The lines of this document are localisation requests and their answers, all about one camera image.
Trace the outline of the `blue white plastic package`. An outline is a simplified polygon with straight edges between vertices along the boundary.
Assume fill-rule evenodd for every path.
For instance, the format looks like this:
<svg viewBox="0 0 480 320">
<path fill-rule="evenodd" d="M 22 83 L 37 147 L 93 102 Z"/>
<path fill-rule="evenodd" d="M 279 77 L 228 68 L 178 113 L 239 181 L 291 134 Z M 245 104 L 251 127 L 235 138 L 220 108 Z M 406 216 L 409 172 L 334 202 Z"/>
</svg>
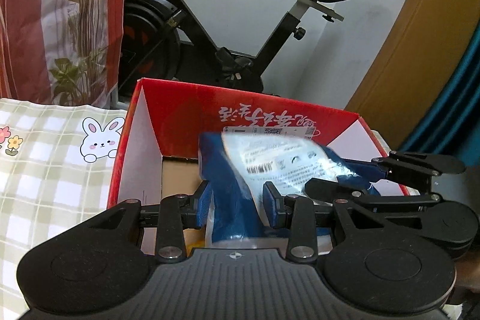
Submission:
<svg viewBox="0 0 480 320">
<path fill-rule="evenodd" d="M 204 132 L 199 168 L 212 189 L 206 243 L 214 248 L 286 249 L 287 230 L 270 227 L 265 214 L 267 182 L 282 196 L 303 196 L 310 179 L 377 194 L 366 176 L 332 149 L 296 136 Z"/>
</svg>

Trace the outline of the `red strawberry cardboard box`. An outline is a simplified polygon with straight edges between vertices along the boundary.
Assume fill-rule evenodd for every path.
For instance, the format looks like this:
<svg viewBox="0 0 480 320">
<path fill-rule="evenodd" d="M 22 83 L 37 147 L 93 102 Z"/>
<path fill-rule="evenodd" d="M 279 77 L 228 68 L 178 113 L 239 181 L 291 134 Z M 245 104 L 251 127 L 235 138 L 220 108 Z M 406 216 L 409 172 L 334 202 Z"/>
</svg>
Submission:
<svg viewBox="0 0 480 320">
<path fill-rule="evenodd" d="M 368 162 L 385 155 L 360 115 L 302 101 L 227 88 L 140 79 L 116 153 L 109 205 L 138 199 L 159 203 L 191 194 L 205 179 L 199 168 L 204 132 L 296 136 L 332 149 L 339 157 Z M 407 189 L 389 180 L 371 183 L 382 196 Z M 185 232 L 185 242 L 206 243 L 206 231 Z"/>
</svg>

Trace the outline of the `teal curtain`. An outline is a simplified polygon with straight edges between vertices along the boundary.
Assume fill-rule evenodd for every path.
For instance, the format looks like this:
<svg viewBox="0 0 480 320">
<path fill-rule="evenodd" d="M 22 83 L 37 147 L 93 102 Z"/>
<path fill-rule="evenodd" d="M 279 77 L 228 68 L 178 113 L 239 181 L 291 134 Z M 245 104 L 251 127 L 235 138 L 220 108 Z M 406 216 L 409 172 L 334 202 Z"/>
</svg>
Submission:
<svg viewBox="0 0 480 320">
<path fill-rule="evenodd" d="M 479 164 L 479 35 L 400 151 L 447 154 Z"/>
</svg>

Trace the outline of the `green checked bunny tablecloth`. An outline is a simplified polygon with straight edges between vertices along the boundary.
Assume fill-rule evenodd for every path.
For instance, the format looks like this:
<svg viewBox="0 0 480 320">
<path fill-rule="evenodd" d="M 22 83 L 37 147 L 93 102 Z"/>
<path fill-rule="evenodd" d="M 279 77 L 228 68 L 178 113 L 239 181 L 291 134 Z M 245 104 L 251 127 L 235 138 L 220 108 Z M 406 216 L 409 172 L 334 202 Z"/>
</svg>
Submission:
<svg viewBox="0 0 480 320">
<path fill-rule="evenodd" d="M 27 309 L 16 281 L 26 252 L 106 209 L 114 156 L 84 160 L 83 120 L 106 127 L 125 115 L 1 99 L 2 319 L 18 319 Z"/>
</svg>

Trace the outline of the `black exercise bike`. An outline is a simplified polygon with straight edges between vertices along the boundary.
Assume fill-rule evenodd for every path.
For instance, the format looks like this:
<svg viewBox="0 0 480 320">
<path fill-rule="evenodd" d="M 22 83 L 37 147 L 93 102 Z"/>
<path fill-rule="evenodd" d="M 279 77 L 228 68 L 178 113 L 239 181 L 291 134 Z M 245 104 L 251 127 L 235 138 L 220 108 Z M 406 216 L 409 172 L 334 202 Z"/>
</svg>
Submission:
<svg viewBox="0 0 480 320">
<path fill-rule="evenodd" d="M 260 93 L 264 72 L 304 38 L 304 15 L 337 22 L 342 1 L 124 0 L 119 93 L 131 95 L 142 78 Z"/>
</svg>

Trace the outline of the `wooden door panel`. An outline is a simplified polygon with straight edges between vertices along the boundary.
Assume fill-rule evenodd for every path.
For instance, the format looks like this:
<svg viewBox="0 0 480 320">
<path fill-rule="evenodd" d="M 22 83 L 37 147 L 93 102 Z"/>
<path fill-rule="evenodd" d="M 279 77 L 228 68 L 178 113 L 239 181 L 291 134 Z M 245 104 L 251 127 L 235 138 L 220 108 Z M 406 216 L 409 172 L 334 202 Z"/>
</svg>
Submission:
<svg viewBox="0 0 480 320">
<path fill-rule="evenodd" d="M 479 0 L 405 0 L 346 109 L 400 147 L 452 76 L 478 21 Z"/>
</svg>

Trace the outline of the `red printed backdrop cloth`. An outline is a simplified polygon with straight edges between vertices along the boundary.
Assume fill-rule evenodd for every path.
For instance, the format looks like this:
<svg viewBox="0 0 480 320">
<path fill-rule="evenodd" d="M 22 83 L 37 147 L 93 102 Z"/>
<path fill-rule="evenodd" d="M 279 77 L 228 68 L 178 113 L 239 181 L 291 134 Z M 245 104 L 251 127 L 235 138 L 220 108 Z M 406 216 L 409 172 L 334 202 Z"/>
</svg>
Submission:
<svg viewBox="0 0 480 320">
<path fill-rule="evenodd" d="M 1 95 L 106 106 L 118 82 L 124 0 L 1 0 Z"/>
</svg>

